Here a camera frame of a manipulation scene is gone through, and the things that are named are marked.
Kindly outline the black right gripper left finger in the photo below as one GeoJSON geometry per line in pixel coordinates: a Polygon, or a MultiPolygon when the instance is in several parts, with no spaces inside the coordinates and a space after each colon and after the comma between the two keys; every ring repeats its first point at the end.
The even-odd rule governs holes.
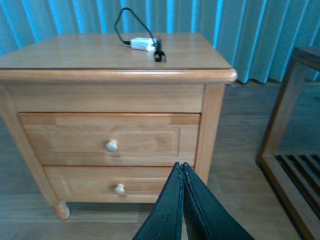
{"type": "Polygon", "coordinates": [[[184,175],[176,162],[155,205],[134,240],[180,240],[184,206],[184,175]]]}

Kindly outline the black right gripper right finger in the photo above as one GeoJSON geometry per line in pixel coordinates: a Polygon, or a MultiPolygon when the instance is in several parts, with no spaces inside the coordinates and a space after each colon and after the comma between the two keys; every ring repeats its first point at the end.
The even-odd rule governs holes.
{"type": "Polygon", "coordinates": [[[188,163],[183,163],[183,216],[189,240],[252,240],[188,163]]]}

